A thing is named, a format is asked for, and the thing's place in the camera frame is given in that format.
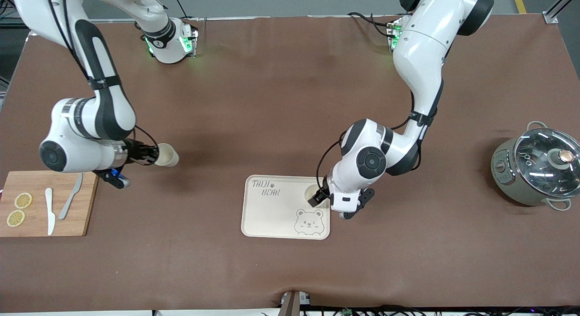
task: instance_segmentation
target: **cutting board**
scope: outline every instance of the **cutting board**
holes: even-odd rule
[[[70,196],[77,178],[78,173],[54,171],[12,171],[8,173],[0,200],[0,237],[48,236],[46,188],[53,190],[52,212],[56,214],[56,223],[52,236],[85,235],[98,183],[98,177],[93,172],[83,174],[81,189],[72,199],[66,218],[62,221],[58,219],[58,214]],[[33,202],[22,210],[25,213],[22,224],[11,228],[6,223],[6,219],[13,210],[17,209],[14,206],[14,199],[23,192],[31,194]]]

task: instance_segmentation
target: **white plastic knife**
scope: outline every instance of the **white plastic knife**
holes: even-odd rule
[[[48,212],[48,235],[52,235],[56,221],[56,215],[52,213],[52,188],[46,188],[44,194],[46,196],[46,211]]]
[[[82,184],[82,173],[79,173],[78,178],[77,178],[77,183],[74,184],[74,187],[72,188],[71,195],[68,197],[67,202],[64,203],[64,207],[60,211],[60,214],[58,215],[58,219],[64,219],[67,216],[68,208],[71,207],[71,202],[73,201],[74,195],[77,194],[77,192],[79,190],[81,190],[81,184]]]

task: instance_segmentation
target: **pot handle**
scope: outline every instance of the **pot handle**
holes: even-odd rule
[[[533,124],[535,124],[537,126],[540,126],[540,128],[547,128],[547,126],[546,126],[546,124],[544,122],[532,121],[532,122],[528,123],[528,127],[527,127],[528,131],[530,130],[530,126],[533,125]]]
[[[546,205],[555,211],[567,211],[570,209],[570,206],[572,206],[572,202],[570,202],[570,199],[552,200],[550,198],[545,198],[545,201],[546,201]],[[564,207],[563,209],[559,209],[558,207],[554,206],[553,203],[559,203],[559,202],[566,203],[566,207]]]

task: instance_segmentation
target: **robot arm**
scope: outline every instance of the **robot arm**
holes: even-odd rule
[[[133,107],[99,29],[88,21],[80,0],[15,0],[23,21],[42,37],[73,47],[84,66],[94,97],[62,99],[52,109],[51,126],[39,153],[50,169],[64,173],[93,171],[117,188],[126,188],[120,175],[128,163],[153,164],[155,146],[129,140],[135,128]]]
[[[14,0],[25,24],[35,33],[66,47],[64,37],[74,46],[83,63],[95,97],[78,99],[69,108],[71,128],[84,138],[123,140],[135,126],[135,112],[121,86],[107,44],[99,29],[88,21],[80,0]],[[49,6],[52,3],[57,27]],[[66,29],[67,7],[71,39]]]
[[[395,68],[414,96],[414,109],[402,135],[369,119],[355,122],[340,141],[342,160],[309,200],[317,206],[330,198],[331,209],[349,219],[364,207],[365,188],[384,173],[400,175],[415,166],[421,142],[437,113],[443,90],[441,67],[457,33],[481,27],[493,0],[401,0],[414,14],[404,20],[393,51]]]
[[[178,18],[169,18],[158,0],[101,0],[135,19],[149,50],[160,62],[175,63],[195,56],[197,29]]]

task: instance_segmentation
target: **pot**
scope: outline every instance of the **pot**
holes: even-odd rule
[[[531,129],[532,125],[540,128]],[[580,194],[580,145],[571,136],[532,121],[522,136],[495,150],[491,173],[516,202],[566,211],[572,205],[570,198]]]

